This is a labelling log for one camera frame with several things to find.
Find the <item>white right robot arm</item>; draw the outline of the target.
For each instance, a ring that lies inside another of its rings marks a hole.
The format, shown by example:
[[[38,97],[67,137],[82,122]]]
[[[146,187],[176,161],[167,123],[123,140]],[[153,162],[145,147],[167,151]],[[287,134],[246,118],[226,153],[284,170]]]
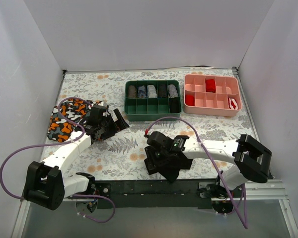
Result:
[[[189,170],[195,159],[232,164],[214,183],[200,186],[200,192],[206,197],[227,197],[248,181],[268,181],[272,152],[250,135],[243,134],[237,140],[205,140],[202,143],[187,135],[170,138],[158,131],[145,137],[148,173],[159,173],[170,183],[177,180],[181,170]]]

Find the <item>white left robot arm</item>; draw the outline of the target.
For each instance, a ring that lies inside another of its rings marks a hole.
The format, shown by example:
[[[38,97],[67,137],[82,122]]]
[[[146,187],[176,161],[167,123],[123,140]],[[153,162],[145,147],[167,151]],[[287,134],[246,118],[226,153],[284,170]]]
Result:
[[[74,160],[96,140],[108,139],[129,128],[118,109],[113,120],[106,106],[93,106],[82,129],[73,131],[53,155],[42,162],[32,162],[27,169],[23,198],[50,210],[55,210],[63,199],[81,194],[91,198],[95,192],[94,176],[77,172],[66,178],[64,173]]]

